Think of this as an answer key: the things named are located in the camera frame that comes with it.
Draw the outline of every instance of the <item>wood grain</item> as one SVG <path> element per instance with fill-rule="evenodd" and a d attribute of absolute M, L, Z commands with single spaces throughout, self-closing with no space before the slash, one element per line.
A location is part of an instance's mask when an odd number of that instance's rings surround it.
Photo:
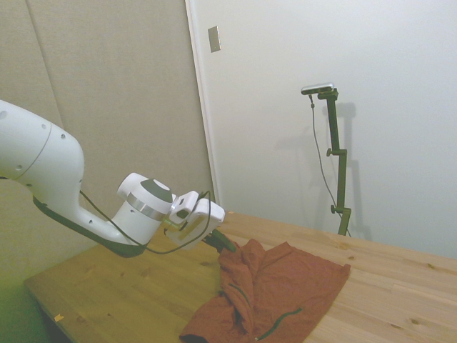
<path fill-rule="evenodd" d="M 351 276 L 306 343 L 456 343 L 457 260 L 228 213 L 221 226 L 244 245 L 287 241 Z M 150 246 L 171 249 L 162 232 Z M 192 314 L 219 290 L 218 254 L 198 244 L 123 259 L 94 247 L 26 280 L 43 310 L 75 342 L 179 342 Z"/>

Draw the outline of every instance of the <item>red cloth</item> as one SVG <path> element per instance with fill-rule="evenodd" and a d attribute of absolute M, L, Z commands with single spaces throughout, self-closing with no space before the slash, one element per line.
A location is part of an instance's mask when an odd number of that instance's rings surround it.
<path fill-rule="evenodd" d="M 181 333 L 182 342 L 302 342 L 351 269 L 287 242 L 265 251 L 253 239 L 234 253 L 224 249 L 219 264 L 224 292 L 196 311 Z"/>

